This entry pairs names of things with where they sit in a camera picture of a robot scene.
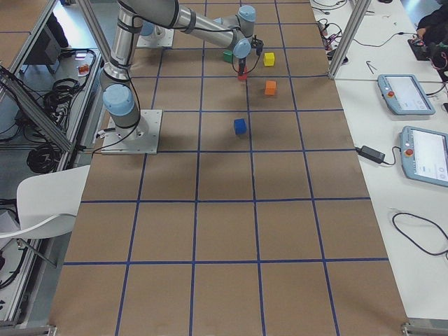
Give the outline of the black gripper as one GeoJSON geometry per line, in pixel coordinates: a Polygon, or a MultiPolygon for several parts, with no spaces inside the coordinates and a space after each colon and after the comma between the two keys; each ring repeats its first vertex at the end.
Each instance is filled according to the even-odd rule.
{"type": "Polygon", "coordinates": [[[246,73],[246,59],[239,59],[238,75],[243,76],[246,73]]]}

